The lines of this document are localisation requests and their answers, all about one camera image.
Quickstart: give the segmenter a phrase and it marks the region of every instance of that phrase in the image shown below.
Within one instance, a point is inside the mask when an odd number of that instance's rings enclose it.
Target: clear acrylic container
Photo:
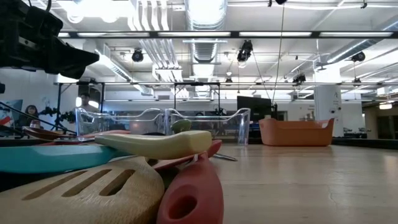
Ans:
[[[165,133],[164,110],[150,108],[137,116],[113,116],[76,108],[78,136],[111,130],[130,130],[131,134]]]
[[[213,139],[233,142],[239,145],[248,144],[250,109],[241,108],[231,116],[184,116],[175,109],[165,110],[166,135],[173,134],[171,125],[179,120],[192,122],[191,130],[209,131]]]

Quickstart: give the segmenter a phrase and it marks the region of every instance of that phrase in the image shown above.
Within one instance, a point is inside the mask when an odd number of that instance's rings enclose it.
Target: monitor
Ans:
[[[272,102],[270,99],[238,96],[237,106],[238,109],[250,108],[250,120],[253,122],[264,119],[266,115],[272,115]]]

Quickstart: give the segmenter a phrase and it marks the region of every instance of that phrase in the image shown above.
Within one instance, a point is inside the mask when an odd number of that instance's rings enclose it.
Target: orange basket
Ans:
[[[262,143],[268,146],[328,146],[334,119],[326,121],[259,121]]]

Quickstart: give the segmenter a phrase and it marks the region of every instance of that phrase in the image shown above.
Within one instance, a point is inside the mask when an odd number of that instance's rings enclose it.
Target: white column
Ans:
[[[316,82],[341,82],[340,68],[327,67],[314,73]],[[315,119],[317,121],[335,119],[333,137],[343,137],[343,113],[341,112],[341,89],[337,85],[316,86],[314,89]]]

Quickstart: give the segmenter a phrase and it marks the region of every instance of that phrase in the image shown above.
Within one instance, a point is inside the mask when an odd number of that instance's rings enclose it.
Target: desk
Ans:
[[[223,146],[224,223],[397,223],[398,151]]]

